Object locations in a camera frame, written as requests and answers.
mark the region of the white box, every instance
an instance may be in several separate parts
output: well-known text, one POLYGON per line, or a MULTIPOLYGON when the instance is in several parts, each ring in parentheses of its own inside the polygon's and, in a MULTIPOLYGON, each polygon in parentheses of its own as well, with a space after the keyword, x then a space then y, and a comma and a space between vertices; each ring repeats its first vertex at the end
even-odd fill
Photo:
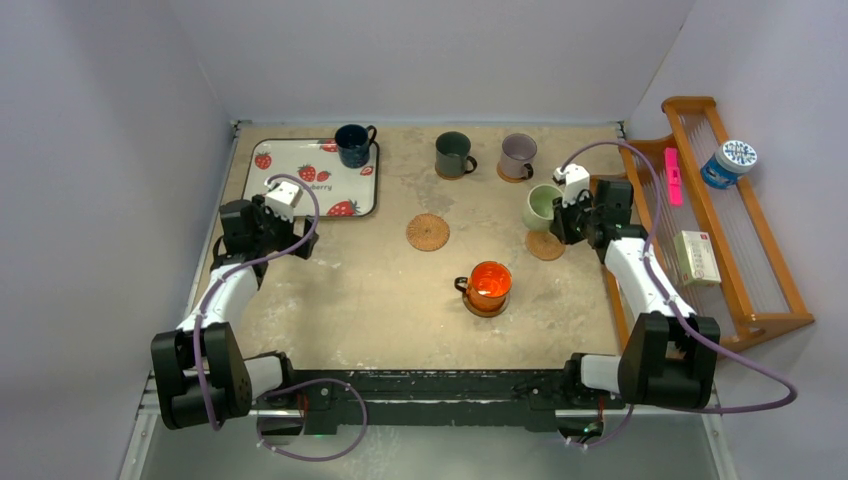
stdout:
POLYGON ((721 283, 709 234, 684 230, 674 237, 674 248, 684 286, 721 283))

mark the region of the wooden rack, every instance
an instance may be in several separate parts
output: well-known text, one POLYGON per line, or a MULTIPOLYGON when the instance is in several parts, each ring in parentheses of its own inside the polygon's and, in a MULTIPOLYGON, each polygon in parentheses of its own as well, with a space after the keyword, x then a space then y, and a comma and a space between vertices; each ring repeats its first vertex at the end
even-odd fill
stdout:
MULTIPOLYGON (((664 151, 676 148, 683 176, 684 206, 671 207, 660 198, 660 225, 654 248, 663 269, 681 296, 695 310, 715 318, 721 343, 741 351, 814 321, 807 311, 780 248, 769 228, 748 178, 728 190, 709 188, 700 167, 729 137, 711 97, 672 97, 663 102, 672 134, 651 141, 629 141, 656 169, 666 192, 664 151), (721 287, 680 287, 673 238, 681 230, 710 234, 721 274, 721 287)), ((651 228, 654 198, 650 172, 619 149, 627 179, 633 184, 636 212, 651 228)), ((618 292, 615 277, 606 273, 620 346, 630 337, 633 319, 618 292)))

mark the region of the strawberry tray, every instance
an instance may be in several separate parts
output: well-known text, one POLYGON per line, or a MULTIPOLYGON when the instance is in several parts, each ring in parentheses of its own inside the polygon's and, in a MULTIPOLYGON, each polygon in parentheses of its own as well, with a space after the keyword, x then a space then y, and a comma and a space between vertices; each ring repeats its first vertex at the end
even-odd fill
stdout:
MULTIPOLYGON (((300 178, 318 197, 322 217, 364 217, 377 206, 377 174, 380 146, 371 145, 365 166, 348 168, 339 159, 335 141, 329 139, 268 139, 253 149, 242 198, 265 193, 265 179, 278 173, 300 178)), ((313 214, 304 195, 295 215, 313 214)))

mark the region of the pink utility knife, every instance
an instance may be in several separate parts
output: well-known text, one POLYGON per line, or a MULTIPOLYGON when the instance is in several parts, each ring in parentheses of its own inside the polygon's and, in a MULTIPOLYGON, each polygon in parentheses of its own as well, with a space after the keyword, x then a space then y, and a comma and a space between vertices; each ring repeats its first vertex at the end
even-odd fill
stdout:
POLYGON ((683 206, 683 184, 680 180, 680 166, 677 164, 677 149, 665 149, 665 172, 668 183, 668 203, 672 207, 683 206))

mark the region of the strawberry print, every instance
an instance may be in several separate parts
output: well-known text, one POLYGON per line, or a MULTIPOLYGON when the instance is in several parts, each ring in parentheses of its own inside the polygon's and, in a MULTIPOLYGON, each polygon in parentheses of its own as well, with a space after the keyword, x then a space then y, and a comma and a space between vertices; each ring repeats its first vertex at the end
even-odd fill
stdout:
POLYGON ((304 165, 297 169, 297 174, 304 182, 315 181, 315 167, 312 165, 304 165))
POLYGON ((335 139, 330 138, 321 142, 321 150, 324 150, 325 152, 337 153, 339 151, 339 146, 336 145, 335 139))
POLYGON ((346 200, 330 207, 327 215, 330 217, 352 217, 357 213, 359 213, 359 208, 356 206, 356 202, 353 200, 346 200))
POLYGON ((271 154, 269 152, 259 152, 255 157, 253 157, 253 163, 255 163, 260 170, 267 170, 268 167, 271 166, 271 154))

